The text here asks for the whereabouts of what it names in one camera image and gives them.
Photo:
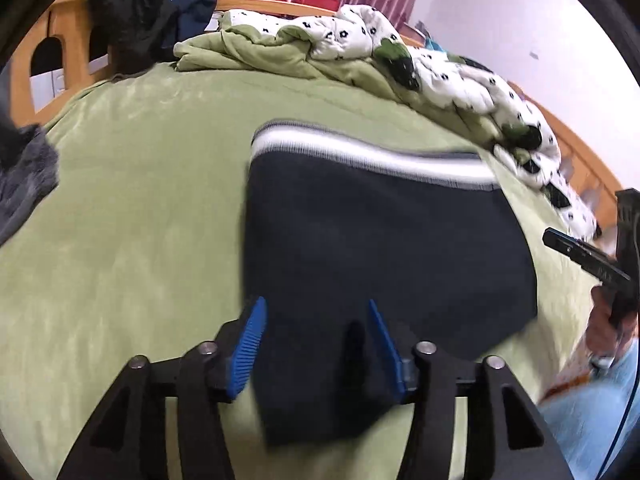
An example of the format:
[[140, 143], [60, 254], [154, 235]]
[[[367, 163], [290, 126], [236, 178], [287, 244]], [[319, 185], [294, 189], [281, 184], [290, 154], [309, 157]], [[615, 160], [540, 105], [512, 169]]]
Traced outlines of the person's right hand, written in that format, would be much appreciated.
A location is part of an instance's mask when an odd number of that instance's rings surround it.
[[585, 345], [589, 354], [589, 370], [595, 374], [612, 372], [615, 367], [630, 364], [637, 352], [638, 314], [628, 313], [613, 321], [611, 289], [597, 285], [591, 289], [592, 308], [585, 332]]

